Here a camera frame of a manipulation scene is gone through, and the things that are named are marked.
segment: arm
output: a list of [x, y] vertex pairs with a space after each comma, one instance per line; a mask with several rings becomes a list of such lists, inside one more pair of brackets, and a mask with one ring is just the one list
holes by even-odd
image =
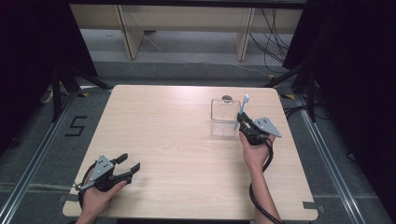
[[[262, 208], [264, 208], [269, 214], [276, 219], [281, 220], [262, 174], [262, 167], [269, 155], [268, 147], [265, 144], [252, 146], [242, 133], [239, 133], [239, 138], [242, 142], [244, 160], [250, 173], [251, 185], [257, 202], [259, 202]], [[276, 137], [274, 135], [270, 135], [268, 138], [274, 142]], [[272, 223], [272, 221], [262, 214], [257, 208], [255, 208], [255, 213], [256, 224]]]
[[87, 189], [84, 193], [82, 212], [76, 224], [92, 224], [107, 209], [111, 198], [116, 195], [124, 186], [126, 181], [121, 181], [107, 192], [102, 192], [96, 187]]

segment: gray floor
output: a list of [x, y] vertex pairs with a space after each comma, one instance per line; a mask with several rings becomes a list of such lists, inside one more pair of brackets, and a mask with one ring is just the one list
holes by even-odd
[[[266, 57], [250, 40], [244, 62], [236, 60], [231, 34], [195, 32], [155, 32], [147, 34], [137, 58], [129, 60], [120, 31], [82, 30], [99, 77], [109, 84], [261, 86], [269, 75], [280, 76], [286, 70]], [[255, 34], [265, 45], [263, 35]], [[291, 36], [282, 36], [290, 42]], [[269, 49], [275, 52], [276, 45]], [[280, 94], [290, 94], [292, 80], [279, 84]], [[67, 194], [96, 125], [106, 106], [108, 92], [93, 91], [77, 97], [67, 111], [59, 132], [14, 214], [11, 223], [67, 223], [73, 217], [62, 213], [62, 196]], [[295, 100], [281, 99], [286, 107], [297, 106]], [[42, 138], [50, 127], [52, 105], [39, 107], [20, 133], [21, 145], [10, 147], [0, 158], [0, 203], [4, 204], [13, 186], [20, 180]], [[359, 165], [346, 157], [348, 148], [324, 107], [316, 107], [318, 128], [331, 150], [332, 157], [345, 179], [367, 223], [391, 223], [365, 179]], [[80, 137], [67, 137], [75, 116], [86, 116]], [[318, 207], [318, 219], [312, 223], [351, 223], [347, 210], [326, 169], [301, 112], [290, 116], [289, 125], [299, 151], [304, 171]], [[98, 223], [116, 223], [116, 219], [100, 218]], [[132, 223], [161, 223], [160, 220], [133, 220]]]

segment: hand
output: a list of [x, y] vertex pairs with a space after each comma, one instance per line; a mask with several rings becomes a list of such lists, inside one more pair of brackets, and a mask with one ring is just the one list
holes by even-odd
[[[93, 170], [88, 174], [87, 179], [90, 179]], [[125, 185], [126, 180], [121, 181], [107, 192], [102, 192], [95, 186], [85, 190], [83, 195], [82, 212], [77, 220], [77, 224], [94, 223], [95, 220], [107, 209], [110, 200], [116, 195]]]
[[[275, 141], [275, 136], [270, 134], [266, 140], [268, 145], [271, 146]], [[239, 139], [242, 143], [242, 148], [244, 149], [244, 161], [247, 164], [247, 168], [250, 172], [262, 171], [262, 167], [268, 159], [269, 151], [268, 146], [261, 144], [258, 146], [252, 146], [243, 133], [239, 133]]]

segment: transparent box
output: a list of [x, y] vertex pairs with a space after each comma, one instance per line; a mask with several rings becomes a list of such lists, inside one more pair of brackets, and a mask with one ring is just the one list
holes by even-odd
[[211, 134], [234, 136], [236, 114], [241, 108], [241, 102], [234, 101], [230, 96], [223, 96], [221, 99], [213, 99], [211, 106]]

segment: wooden table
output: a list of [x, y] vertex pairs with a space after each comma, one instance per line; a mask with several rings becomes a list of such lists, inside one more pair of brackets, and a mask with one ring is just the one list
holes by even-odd
[[[296, 146], [278, 95], [273, 89], [187, 86], [117, 86], [98, 124], [76, 177], [104, 154], [128, 153], [116, 166], [125, 173], [141, 169], [111, 202], [105, 217], [254, 219], [248, 197], [248, 169], [235, 136], [210, 134], [212, 99], [231, 95], [242, 100], [252, 119], [268, 117], [282, 133], [274, 160], [265, 172], [276, 207], [284, 220], [314, 220], [313, 202]], [[77, 217], [78, 203], [66, 202], [64, 214]]]

